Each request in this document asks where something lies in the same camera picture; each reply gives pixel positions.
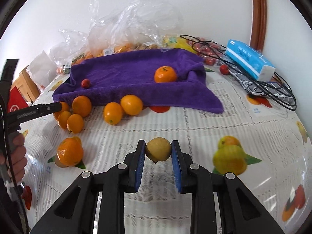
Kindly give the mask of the left hand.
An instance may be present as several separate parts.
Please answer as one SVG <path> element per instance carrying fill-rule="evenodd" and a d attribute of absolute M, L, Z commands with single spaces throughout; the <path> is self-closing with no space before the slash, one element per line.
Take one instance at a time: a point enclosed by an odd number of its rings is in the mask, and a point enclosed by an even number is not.
<path fill-rule="evenodd" d="M 13 139 L 13 144 L 16 146 L 15 151 L 11 154 L 12 169 L 8 168 L 8 160 L 3 154 L 1 154 L 1 165 L 6 165 L 6 171 L 8 176 L 11 178 L 14 173 L 15 180 L 20 183 L 25 175 L 25 166 L 27 165 L 27 158 L 25 157 L 27 150 L 24 146 L 24 136 L 17 133 L 17 136 Z"/>

